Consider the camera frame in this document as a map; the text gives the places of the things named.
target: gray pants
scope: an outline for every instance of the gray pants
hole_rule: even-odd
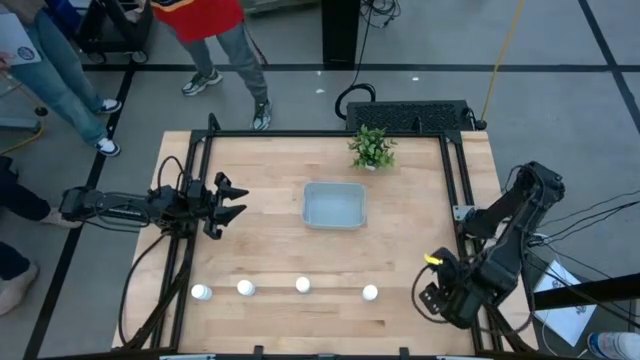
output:
[[[264,80],[262,68],[247,41],[244,23],[240,23],[233,29],[216,37],[222,50],[229,57],[229,63],[236,67],[238,75],[244,80],[244,84],[256,102],[266,102],[267,82]],[[213,63],[204,39],[189,43],[181,41],[180,44],[191,55],[200,74],[209,76],[213,73]]]

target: metal clamp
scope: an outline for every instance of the metal clamp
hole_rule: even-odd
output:
[[[462,221],[469,211],[474,210],[475,208],[475,206],[471,205],[456,205],[453,207],[453,218],[456,219],[456,221]]]

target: person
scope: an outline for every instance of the person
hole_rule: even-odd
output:
[[[10,54],[0,53],[0,71],[9,71],[60,117],[71,124],[89,145],[105,156],[116,156],[120,147],[108,138],[106,125],[96,114],[111,114],[120,101],[103,99],[82,71],[78,55],[53,24],[44,0],[0,0],[18,16],[42,61],[10,67]]]
[[[77,228],[81,222],[67,221],[57,208],[17,183],[10,171],[0,171],[0,206],[25,219],[64,228]],[[0,293],[0,316],[13,310],[24,298],[29,285],[38,276],[38,267],[16,249],[0,242],[0,278],[4,289]]]
[[[151,0],[151,7],[196,65],[197,72],[182,88],[182,93],[193,96],[208,85],[222,81],[222,74],[214,68],[205,43],[206,38],[215,36],[255,99],[251,128],[266,130],[271,123],[273,104],[267,94],[262,68],[247,41],[244,10],[238,0]]]

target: red shirt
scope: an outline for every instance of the red shirt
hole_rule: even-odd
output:
[[[152,0],[156,18],[182,42],[202,40],[233,29],[244,19],[238,0]]]

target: potted plant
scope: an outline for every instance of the potted plant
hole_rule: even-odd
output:
[[[353,167],[375,170],[381,167],[393,166],[394,154],[389,150],[397,143],[391,139],[385,139],[385,131],[380,129],[367,129],[362,125],[360,131],[349,143],[349,150],[358,154],[353,159]]]

